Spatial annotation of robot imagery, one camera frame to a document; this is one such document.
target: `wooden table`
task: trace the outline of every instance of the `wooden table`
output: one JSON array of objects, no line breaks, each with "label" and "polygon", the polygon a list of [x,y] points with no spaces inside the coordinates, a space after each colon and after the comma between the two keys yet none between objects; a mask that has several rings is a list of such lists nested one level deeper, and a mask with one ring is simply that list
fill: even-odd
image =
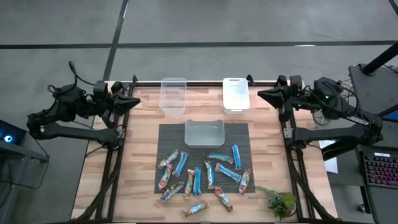
[{"label": "wooden table", "polygon": [[[261,192],[228,194],[233,211],[228,213],[214,194],[203,194],[185,200],[175,195],[167,203],[160,201],[160,194],[154,193],[156,153],[159,124],[183,124],[187,119],[195,121],[214,121],[222,119],[225,123],[247,123],[249,126],[252,164],[256,185],[279,192],[291,192],[290,175],[287,167],[285,147],[278,120],[278,112],[269,103],[257,96],[257,91],[267,87],[250,87],[251,108],[242,115],[224,114],[223,95],[220,87],[187,87],[186,111],[183,115],[164,115],[159,108],[159,87],[135,87],[133,96],[141,99],[130,111],[126,132],[123,161],[118,185],[115,222],[277,222],[269,210],[267,196]],[[297,126],[312,128],[310,112],[295,112]],[[105,128],[99,118],[94,128]],[[88,152],[98,147],[89,143]],[[323,163],[322,154],[315,147],[307,147],[304,161],[312,192],[320,203],[334,217],[337,217],[335,203]],[[72,218],[79,216],[98,193],[103,173],[105,150],[90,155],[84,163]],[[308,217],[303,192],[300,197],[304,217]],[[186,219],[180,211],[204,200],[210,208]],[[286,221],[297,221],[296,215]]]}]

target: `small potted plant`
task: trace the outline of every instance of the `small potted plant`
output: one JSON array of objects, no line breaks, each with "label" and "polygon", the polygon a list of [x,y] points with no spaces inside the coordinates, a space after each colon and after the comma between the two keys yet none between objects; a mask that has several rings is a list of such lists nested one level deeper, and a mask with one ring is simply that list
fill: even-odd
[{"label": "small potted plant", "polygon": [[256,186],[256,189],[268,195],[268,202],[271,204],[269,209],[274,211],[275,217],[279,217],[280,222],[287,217],[291,217],[296,212],[296,198],[292,193],[279,193],[276,190],[261,186]]}]

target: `black pole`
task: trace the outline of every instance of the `black pole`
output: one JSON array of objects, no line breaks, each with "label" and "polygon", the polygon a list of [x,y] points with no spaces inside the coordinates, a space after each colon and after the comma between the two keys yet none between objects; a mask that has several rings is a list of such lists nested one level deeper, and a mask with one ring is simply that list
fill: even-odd
[{"label": "black pole", "polygon": [[398,54],[398,42],[377,56],[373,61],[363,67],[362,72],[365,75],[371,76],[374,71],[383,66]]}]

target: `woven mat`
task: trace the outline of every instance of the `woven mat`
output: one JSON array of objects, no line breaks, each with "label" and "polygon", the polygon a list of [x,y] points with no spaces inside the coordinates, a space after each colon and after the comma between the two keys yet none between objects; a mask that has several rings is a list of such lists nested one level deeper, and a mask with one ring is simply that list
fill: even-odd
[{"label": "woven mat", "polygon": [[[159,142],[157,148],[157,158],[156,158],[156,166],[159,162],[168,157],[171,153],[173,153],[176,149],[179,151],[185,151],[188,153],[187,161],[183,167],[183,171],[181,172],[181,179],[187,183],[188,172],[187,169],[194,169],[195,167],[201,167],[201,179],[200,179],[200,189],[202,193],[213,193],[212,190],[207,188],[207,174],[206,174],[206,165],[204,163],[207,159],[207,155],[210,152],[215,152],[219,154],[225,154],[233,157],[232,154],[232,144],[237,144],[239,147],[239,153],[241,156],[242,169],[235,170],[234,164],[229,164],[227,162],[218,161],[216,159],[210,159],[213,168],[215,169],[216,163],[219,162],[226,168],[231,171],[242,175],[244,170],[247,168],[252,168],[252,160],[251,160],[251,152],[250,152],[250,140],[249,140],[249,130],[247,124],[225,124],[225,143],[223,146],[217,149],[195,149],[189,148],[184,142],[184,124],[161,124],[159,126]],[[174,167],[178,165],[180,162],[180,155],[171,162]],[[165,168],[158,169],[156,167],[155,172],[155,193],[161,193],[158,189],[157,184],[159,180],[164,175]],[[170,187],[174,183],[178,182],[176,177],[171,176],[169,180],[169,184],[167,187]],[[226,176],[223,173],[215,172],[215,184],[219,185],[224,192],[226,193],[237,193],[239,189],[239,184],[236,183],[233,179]],[[179,193],[183,193],[184,187],[179,191]],[[253,193],[255,192],[254,188],[254,177],[253,173],[250,176],[249,185],[246,189],[246,192]]]}]

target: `blue light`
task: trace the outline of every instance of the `blue light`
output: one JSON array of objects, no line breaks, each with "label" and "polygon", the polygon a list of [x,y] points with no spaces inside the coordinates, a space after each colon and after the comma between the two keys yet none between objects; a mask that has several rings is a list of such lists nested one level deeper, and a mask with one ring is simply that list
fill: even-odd
[{"label": "blue light", "polygon": [[5,142],[11,142],[12,141],[12,137],[11,136],[6,136],[4,137]]}]

